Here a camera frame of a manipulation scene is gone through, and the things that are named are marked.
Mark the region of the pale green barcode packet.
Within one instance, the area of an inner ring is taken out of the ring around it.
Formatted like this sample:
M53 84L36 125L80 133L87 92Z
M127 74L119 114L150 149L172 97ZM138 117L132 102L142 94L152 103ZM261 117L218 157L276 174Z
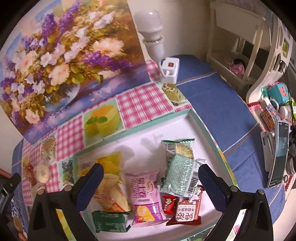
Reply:
M175 154L168 161L166 175L162 180L161 192L178 196L192 197L198 194L199 168L205 159L190 159Z

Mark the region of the gold swiss roll packet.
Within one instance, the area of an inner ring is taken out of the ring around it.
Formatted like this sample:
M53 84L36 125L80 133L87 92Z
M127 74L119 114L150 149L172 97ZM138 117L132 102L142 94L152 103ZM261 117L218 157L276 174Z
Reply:
M132 206L120 188L123 184L120 177L114 174L104 174L93 197L105 212L130 212Z

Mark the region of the brown milk biscuit packet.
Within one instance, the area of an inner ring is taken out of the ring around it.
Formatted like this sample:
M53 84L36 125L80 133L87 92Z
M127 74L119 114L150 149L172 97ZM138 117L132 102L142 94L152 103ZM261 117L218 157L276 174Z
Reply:
M197 186L197 194L190 198L179 198L177 202L177 210L175 215L166 223L166 226L171 225L190 225L199 226L202 224L201 216L199 216L202 194L204 187Z

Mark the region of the small red candy packet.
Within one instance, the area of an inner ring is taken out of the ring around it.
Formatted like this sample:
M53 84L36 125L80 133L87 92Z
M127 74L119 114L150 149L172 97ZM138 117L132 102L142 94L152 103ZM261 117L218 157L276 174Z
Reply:
M175 215L178 204L178 197L174 195L163 195L163 210L167 215Z

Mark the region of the green-edged cracker packet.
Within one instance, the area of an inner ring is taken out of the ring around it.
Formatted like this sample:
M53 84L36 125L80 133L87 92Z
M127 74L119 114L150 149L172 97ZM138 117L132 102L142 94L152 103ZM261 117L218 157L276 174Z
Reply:
M192 146L194 141L194 138L187 138L177 141L162 140L162 143L166 147L166 160L168 161L171 157L175 156L175 154L179 154L193 160L194 153Z

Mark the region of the white phone stand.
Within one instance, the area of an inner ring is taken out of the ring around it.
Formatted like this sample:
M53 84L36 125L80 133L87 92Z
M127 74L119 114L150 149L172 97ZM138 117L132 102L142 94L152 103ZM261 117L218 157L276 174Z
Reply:
M275 139L272 133L267 131L261 132L260 137L264 155L264 168L266 172L269 172L275 154Z

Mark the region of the white teal-rimmed tray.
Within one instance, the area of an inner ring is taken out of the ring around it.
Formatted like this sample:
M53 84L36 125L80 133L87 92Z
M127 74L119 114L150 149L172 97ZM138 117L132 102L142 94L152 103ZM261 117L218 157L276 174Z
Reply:
M205 159L206 164L228 185L236 180L226 167L226 159L215 143L200 117L191 109L149 121L135 128L114 135L73 155L121 153L120 168L123 174L143 171L166 171L166 149L162 140L194 138L193 153L196 159ZM221 213L216 211L207 193L202 194L200 208L202 224L199 226L171 225L165 223L146 227L132 227L126 233L100 232L98 240L189 240L216 224Z

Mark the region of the checkered food print tablecloth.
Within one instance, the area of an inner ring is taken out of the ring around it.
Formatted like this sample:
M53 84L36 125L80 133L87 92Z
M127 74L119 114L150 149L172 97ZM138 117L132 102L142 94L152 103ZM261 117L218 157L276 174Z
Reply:
M37 193L35 169L49 167L48 192L74 184L81 173L102 161L105 172L121 177L128 199L144 185L126 174L168 172L173 148L166 141L188 139L194 160L204 161L228 185L244 192L264 190L276 221L285 205L283 185L268 188L261 127L247 104L209 64L181 55L177 84L149 80L146 66L92 81L71 92L66 105L46 113L14 149L12 172L21 176L14 199L23 228L29 228Z

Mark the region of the yellow snack packet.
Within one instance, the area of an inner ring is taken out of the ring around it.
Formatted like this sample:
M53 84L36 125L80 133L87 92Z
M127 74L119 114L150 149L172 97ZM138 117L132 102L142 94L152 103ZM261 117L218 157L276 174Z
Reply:
M74 174L76 177L85 176L94 164L100 164L105 174L120 176L121 153L93 155L85 154L76 157Z

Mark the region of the colourful rubik cube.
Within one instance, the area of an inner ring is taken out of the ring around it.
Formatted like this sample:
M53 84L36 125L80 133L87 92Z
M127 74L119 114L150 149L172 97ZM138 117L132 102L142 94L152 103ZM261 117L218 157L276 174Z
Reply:
M265 122L267 129L270 132L275 132L276 123L280 120L280 115L275 110L272 104L267 105L260 113L263 121Z

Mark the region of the teal toy box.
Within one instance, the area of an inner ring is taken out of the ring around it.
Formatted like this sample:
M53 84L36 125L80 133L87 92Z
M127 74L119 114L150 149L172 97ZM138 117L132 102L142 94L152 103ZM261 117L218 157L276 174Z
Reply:
M268 96L275 99L279 105L284 105L289 100L289 92L285 83L279 82L267 90Z

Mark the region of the floral painting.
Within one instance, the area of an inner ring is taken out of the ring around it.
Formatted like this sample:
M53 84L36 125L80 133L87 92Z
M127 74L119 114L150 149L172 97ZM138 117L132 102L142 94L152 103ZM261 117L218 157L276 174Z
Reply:
M1 106L29 143L147 82L127 1L1 1Z

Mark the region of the white power socket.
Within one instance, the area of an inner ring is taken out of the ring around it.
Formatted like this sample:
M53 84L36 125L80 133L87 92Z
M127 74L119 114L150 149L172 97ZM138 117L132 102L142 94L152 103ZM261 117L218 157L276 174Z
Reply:
M176 84L180 69L180 60L175 57L167 57L158 63L161 75L161 83Z

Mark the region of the white shelf unit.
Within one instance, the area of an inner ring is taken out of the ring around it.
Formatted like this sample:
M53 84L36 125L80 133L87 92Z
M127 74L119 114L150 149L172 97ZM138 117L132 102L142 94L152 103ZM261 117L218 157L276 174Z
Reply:
M295 39L263 1L210 1L207 62L247 102L282 78Z

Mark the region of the white light bulb lamp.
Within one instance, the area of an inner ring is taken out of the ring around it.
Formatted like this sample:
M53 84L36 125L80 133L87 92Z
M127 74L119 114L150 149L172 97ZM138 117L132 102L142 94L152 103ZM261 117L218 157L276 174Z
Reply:
M143 43L150 58L159 62L165 55L163 25L156 9L141 10L135 13L137 31L144 37Z

